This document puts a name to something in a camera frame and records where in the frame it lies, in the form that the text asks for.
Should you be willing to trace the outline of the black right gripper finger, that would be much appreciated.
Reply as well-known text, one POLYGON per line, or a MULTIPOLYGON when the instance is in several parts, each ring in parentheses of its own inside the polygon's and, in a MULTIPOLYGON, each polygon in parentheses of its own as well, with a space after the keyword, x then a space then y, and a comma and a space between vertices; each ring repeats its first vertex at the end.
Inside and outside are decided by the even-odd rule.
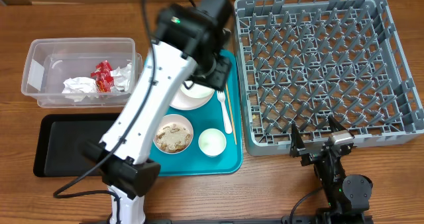
POLYGON ((305 145, 295 123, 291 124, 291 131, 290 156, 298 157, 304 153, 305 145))
POLYGON ((342 126, 332 115, 329 115, 327 120, 332 133, 346 130, 346 128, 342 126))

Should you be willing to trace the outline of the white napkin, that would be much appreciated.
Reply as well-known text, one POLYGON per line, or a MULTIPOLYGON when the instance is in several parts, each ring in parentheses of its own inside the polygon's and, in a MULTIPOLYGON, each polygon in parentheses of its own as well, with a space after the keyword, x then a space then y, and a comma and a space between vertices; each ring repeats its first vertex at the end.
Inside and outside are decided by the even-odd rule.
POLYGON ((110 71, 110 75, 113 78, 115 88, 119 91, 128 91, 131 79, 132 63, 129 62, 124 68, 118 67, 115 70, 110 71))

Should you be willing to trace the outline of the red snack wrapper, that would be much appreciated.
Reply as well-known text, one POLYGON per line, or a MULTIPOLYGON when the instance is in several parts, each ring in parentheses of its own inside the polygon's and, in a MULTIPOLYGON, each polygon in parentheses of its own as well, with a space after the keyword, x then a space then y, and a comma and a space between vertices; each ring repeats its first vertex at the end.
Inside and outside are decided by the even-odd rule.
POLYGON ((106 93, 112 92, 114 79, 111 76, 112 67, 107 60, 100 62, 96 65, 96 70, 90 74, 91 78, 95 80, 98 92, 106 93))

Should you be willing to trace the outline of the white tissue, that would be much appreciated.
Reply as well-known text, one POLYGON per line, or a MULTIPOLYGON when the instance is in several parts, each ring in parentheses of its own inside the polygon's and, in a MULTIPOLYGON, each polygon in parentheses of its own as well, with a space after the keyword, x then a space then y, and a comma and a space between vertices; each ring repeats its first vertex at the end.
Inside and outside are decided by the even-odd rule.
POLYGON ((99 97, 95 80, 92 78, 68 78, 63 84, 62 94, 65 95, 65 98, 73 99, 74 102, 80 102, 86 97, 90 99, 99 97))

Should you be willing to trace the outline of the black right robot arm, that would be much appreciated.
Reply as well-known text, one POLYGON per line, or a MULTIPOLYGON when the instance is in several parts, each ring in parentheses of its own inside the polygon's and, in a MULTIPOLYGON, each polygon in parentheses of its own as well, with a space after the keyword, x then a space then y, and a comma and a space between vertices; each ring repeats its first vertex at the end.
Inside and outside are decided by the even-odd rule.
POLYGON ((302 197, 292 208, 282 223, 372 223, 366 216, 373 183, 370 178, 352 174, 347 176, 341 157, 351 153, 354 148, 354 135, 344 128, 333 116, 327 117, 331 134, 321 148, 307 148, 295 123, 291 124, 290 156, 300 157, 301 165, 314 165, 316 177, 321 187, 302 197), (328 207, 319 208, 315 215, 296 215, 295 211, 307 198, 324 191, 328 207))

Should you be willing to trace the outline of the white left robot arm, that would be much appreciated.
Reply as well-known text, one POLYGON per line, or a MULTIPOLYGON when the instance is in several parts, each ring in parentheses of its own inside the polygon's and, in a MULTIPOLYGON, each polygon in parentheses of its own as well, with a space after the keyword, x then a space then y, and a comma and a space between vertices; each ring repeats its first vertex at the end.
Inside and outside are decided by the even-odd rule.
POLYGON ((230 0, 163 9, 144 71, 121 114, 99 142, 81 145, 112 197, 108 223, 144 223, 144 196, 160 172, 149 159, 153 139, 183 82, 225 89, 232 64, 220 52, 230 36, 224 27, 232 10, 230 0))

